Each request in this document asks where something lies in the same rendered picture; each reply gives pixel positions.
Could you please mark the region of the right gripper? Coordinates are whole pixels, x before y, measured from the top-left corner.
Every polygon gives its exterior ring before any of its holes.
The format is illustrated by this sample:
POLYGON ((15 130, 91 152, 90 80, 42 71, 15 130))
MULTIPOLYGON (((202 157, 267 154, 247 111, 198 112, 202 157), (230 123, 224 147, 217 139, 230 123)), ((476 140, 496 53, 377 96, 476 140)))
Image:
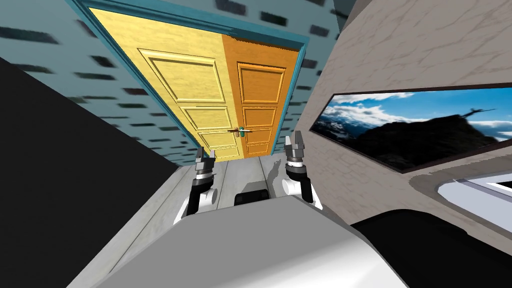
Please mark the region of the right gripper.
POLYGON ((288 161, 301 161, 304 157, 304 140, 300 130, 295 131, 294 144, 290 136, 285 137, 284 150, 288 161))

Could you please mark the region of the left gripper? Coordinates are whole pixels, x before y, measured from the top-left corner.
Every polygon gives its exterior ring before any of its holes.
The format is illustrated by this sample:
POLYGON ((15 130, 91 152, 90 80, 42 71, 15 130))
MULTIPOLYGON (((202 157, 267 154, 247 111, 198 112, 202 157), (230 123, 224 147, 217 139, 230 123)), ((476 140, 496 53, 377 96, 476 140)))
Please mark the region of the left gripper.
POLYGON ((209 157, 204 157, 204 147, 201 146, 196 151, 195 170, 197 173, 211 173, 213 171, 216 155, 213 149, 210 150, 209 157))

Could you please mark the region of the yellow panelled door leaf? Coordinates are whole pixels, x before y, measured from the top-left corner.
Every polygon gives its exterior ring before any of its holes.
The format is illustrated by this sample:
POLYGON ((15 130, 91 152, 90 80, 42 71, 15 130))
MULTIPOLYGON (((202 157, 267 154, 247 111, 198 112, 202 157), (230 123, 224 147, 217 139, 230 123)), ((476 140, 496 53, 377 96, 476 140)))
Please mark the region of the yellow panelled door leaf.
POLYGON ((91 13, 219 162, 271 153, 297 49, 98 8, 91 13), (239 127, 252 132, 227 132, 239 127))

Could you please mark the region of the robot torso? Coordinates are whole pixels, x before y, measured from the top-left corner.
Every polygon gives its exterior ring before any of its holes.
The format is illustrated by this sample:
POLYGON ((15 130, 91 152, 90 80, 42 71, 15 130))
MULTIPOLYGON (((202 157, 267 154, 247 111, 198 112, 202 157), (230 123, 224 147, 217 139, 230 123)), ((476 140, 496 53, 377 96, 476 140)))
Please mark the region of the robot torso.
POLYGON ((409 288, 341 218, 284 196, 188 215, 92 288, 409 288))

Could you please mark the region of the framed mountain landscape picture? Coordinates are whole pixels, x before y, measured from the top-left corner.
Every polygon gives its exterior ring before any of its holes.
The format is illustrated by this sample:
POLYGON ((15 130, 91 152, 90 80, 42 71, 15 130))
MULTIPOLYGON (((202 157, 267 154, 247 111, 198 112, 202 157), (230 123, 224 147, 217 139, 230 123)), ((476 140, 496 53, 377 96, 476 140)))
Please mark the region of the framed mountain landscape picture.
POLYGON ((408 173, 512 146, 512 82, 334 93, 310 129, 408 173))

